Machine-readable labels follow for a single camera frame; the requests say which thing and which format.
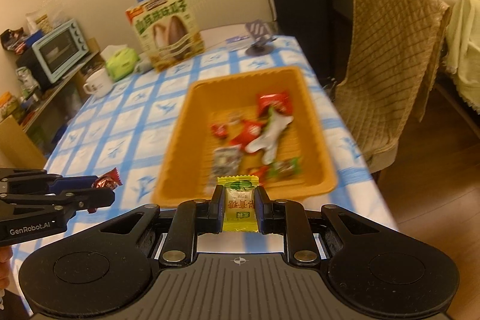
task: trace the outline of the table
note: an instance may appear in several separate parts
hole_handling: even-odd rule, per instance
[[[209,36],[212,45],[218,41],[220,32]],[[66,233],[14,246],[15,283],[18,283],[16,276],[22,261],[40,246],[150,202],[163,154],[192,82],[283,65],[296,65],[302,70],[338,171],[337,188],[329,194],[303,200],[304,207],[320,210],[323,204],[334,203],[395,229],[395,222],[362,154],[323,92],[297,41],[293,37],[279,36],[274,45],[272,54],[255,58],[248,57],[245,50],[228,52],[217,48],[160,74],[151,71],[131,75],[116,83],[106,97],[90,98],[69,125],[45,168],[49,172],[73,176],[101,175],[118,167],[124,185],[115,190],[116,200],[111,207],[95,214],[78,212]],[[221,238],[200,236],[198,251],[283,250],[283,240],[278,235],[231,232],[220,235]]]

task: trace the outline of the hand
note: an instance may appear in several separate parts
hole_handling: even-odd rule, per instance
[[[5,289],[10,283],[8,278],[10,273],[9,261],[12,255],[11,246],[0,247],[0,289]]]

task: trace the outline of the chair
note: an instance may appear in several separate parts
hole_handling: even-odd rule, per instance
[[[335,106],[377,172],[394,162],[412,109],[423,118],[450,12],[441,0],[353,3],[347,75]]]

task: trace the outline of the black refrigerator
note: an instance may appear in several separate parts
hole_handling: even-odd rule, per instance
[[[320,83],[334,75],[331,0],[269,0],[279,33],[294,36]]]

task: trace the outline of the orange plastic tray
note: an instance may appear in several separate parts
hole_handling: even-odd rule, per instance
[[[337,174],[323,138],[308,88],[298,67],[279,67],[198,81],[190,86],[165,154],[153,202],[177,206],[195,198],[209,199],[206,183],[213,151],[228,146],[242,130],[229,126],[229,137],[219,140],[210,131],[214,123],[227,123],[233,112],[245,119],[257,118],[257,95],[288,91],[293,122],[282,133],[277,159],[300,157],[301,173],[281,181],[268,180],[270,199],[299,199],[332,191]],[[239,174],[260,167],[263,151],[244,154]]]

